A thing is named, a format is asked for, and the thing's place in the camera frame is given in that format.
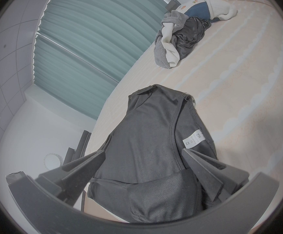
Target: white clothing tag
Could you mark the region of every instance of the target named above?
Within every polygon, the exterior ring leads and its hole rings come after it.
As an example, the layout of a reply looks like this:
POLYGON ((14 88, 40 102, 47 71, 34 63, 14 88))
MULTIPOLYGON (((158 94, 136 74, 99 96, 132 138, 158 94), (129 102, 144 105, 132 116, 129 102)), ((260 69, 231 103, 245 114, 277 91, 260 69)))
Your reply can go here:
POLYGON ((182 142, 185 144, 186 148, 192 148, 198 145, 203 140, 205 140, 205 137, 202 134, 201 130, 198 129, 188 138, 183 139, 182 142))

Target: mattress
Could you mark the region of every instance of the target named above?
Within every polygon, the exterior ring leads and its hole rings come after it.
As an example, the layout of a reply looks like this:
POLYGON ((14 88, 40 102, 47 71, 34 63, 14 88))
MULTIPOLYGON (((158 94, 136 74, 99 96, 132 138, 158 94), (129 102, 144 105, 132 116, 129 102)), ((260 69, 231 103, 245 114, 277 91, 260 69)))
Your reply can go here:
POLYGON ((155 64, 154 44, 144 52, 105 102, 86 154, 121 122, 136 90, 161 84, 189 93, 221 162, 280 181, 262 221, 283 197, 283 21, 266 0, 225 1, 236 17, 213 23, 175 68, 155 64))

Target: teal curtain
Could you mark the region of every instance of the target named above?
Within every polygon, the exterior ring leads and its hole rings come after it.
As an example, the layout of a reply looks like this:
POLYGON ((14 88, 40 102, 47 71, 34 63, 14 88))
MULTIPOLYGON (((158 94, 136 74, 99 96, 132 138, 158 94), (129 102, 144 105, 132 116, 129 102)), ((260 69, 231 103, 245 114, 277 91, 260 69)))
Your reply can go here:
POLYGON ((50 0, 36 38, 34 83, 97 119, 154 41, 165 6, 163 0, 50 0))

